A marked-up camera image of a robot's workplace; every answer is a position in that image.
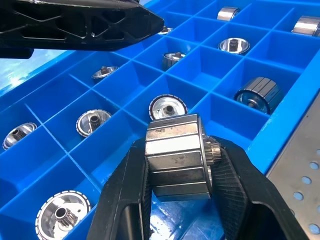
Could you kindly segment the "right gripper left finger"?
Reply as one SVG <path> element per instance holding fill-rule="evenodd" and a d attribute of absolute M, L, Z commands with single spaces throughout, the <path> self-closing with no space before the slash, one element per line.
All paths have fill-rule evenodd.
<path fill-rule="evenodd" d="M 149 163 L 140 138 L 104 184 L 86 240 L 149 240 L 151 206 Z"/>

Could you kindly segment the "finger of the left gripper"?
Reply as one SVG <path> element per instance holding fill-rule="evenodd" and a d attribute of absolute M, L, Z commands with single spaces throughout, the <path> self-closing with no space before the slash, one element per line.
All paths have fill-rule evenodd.
<path fill-rule="evenodd" d="M 0 59 L 29 59 L 36 49 L 113 52 L 163 27 L 140 0 L 0 0 Z"/>

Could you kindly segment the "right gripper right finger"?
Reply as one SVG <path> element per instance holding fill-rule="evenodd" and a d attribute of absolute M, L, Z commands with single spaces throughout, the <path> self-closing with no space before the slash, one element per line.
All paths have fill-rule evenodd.
<path fill-rule="evenodd" d="M 239 145 L 210 136 L 221 158 L 210 166 L 213 198 L 226 240 L 308 240 L 275 185 Z"/>

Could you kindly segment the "blue plastic compartment tray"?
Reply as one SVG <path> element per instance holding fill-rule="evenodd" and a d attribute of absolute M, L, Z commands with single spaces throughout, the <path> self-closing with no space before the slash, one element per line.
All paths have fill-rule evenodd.
<path fill-rule="evenodd" d="M 320 16 L 320 0 L 154 0 L 149 8 L 174 30 L 116 52 L 74 51 L 0 96 L 0 138 L 16 125 L 38 129 L 10 150 L 0 147 L 0 240 L 39 240 L 35 222 L 55 193 L 83 193 L 90 212 L 64 240 L 86 240 L 104 183 L 150 122 L 153 98 L 171 94 L 200 114 L 208 134 L 228 139 L 266 172 L 310 107 L 320 107 L 320 37 L 292 33 L 300 16 Z M 239 8 L 230 21 L 223 7 Z M 218 49 L 228 38 L 250 43 L 243 54 Z M 163 54 L 186 54 L 164 71 Z M 101 80 L 102 66 L 118 70 Z M 234 100 L 256 77 L 284 97 L 272 114 Z M 85 112 L 112 117 L 88 137 L 76 130 Z"/>

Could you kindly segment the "perforated metal tray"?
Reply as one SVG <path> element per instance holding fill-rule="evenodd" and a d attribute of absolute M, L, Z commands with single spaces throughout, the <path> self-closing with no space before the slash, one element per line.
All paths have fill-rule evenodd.
<path fill-rule="evenodd" d="M 320 240 L 320 106 L 310 107 L 268 178 L 309 240 Z"/>

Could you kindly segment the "blue plastic table cover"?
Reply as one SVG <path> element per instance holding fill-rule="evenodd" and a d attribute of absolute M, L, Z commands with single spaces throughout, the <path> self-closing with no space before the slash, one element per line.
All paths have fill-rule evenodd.
<path fill-rule="evenodd" d="M 0 58 L 0 97 L 73 53 L 35 49 L 29 59 Z"/>

